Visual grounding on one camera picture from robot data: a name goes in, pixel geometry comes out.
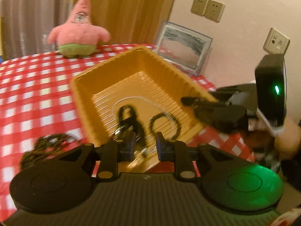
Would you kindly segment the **person's right hand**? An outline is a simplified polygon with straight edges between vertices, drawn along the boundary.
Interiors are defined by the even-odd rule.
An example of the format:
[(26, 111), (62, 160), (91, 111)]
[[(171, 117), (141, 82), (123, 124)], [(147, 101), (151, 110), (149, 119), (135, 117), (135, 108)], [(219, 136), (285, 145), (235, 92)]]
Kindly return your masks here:
[(244, 142), (251, 148), (266, 148), (270, 144), (278, 152), (281, 160), (292, 159), (300, 147), (300, 126), (290, 117), (286, 117), (284, 131), (277, 137), (272, 137), (267, 131), (247, 132)]

